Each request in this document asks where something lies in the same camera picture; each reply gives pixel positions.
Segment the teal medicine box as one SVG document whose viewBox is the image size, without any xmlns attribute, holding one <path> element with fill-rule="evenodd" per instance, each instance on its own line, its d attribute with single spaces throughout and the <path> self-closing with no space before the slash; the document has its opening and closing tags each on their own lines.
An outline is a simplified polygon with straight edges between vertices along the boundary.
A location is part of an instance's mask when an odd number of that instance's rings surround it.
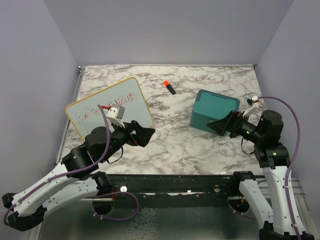
<svg viewBox="0 0 320 240">
<path fill-rule="evenodd" d="M 239 107 L 238 98 L 201 89 L 197 93 L 189 124 L 192 128 L 217 135 L 207 124 L 223 119 L 230 111 L 238 111 Z"/>
</svg>

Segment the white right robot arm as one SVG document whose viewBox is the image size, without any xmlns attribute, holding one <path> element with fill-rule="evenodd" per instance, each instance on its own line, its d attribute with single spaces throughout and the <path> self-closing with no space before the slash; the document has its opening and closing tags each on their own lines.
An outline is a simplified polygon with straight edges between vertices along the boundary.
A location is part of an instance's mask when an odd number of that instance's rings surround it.
<svg viewBox="0 0 320 240">
<path fill-rule="evenodd" d="M 262 194 L 251 172 L 234 172 L 230 191 L 247 200 L 259 225 L 259 239 L 313 240 L 315 237 L 306 232 L 295 201 L 289 152 L 280 143 L 282 116 L 265 110 L 257 125 L 248 119 L 243 113 L 232 110 L 226 117 L 209 122 L 207 127 L 220 136 L 229 132 L 231 137 L 241 136 L 254 144 L 254 156 L 268 185 L 270 201 Z"/>
</svg>

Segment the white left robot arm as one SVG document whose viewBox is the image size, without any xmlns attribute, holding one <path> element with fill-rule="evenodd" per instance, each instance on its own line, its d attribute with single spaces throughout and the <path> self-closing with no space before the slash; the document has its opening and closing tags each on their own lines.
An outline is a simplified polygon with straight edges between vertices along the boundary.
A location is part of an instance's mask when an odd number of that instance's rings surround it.
<svg viewBox="0 0 320 240">
<path fill-rule="evenodd" d="M 65 204 L 112 193 L 112 183 L 106 173 L 98 170 L 98 164 L 108 162 L 125 144 L 145 147 L 156 131 L 140 126 L 135 120 L 126 122 L 124 127 L 115 124 L 112 127 L 113 131 L 105 126 L 93 129 L 83 144 L 73 148 L 34 186 L 3 195 L 2 203 L 7 209 L 3 223 L 24 232 Z"/>
</svg>

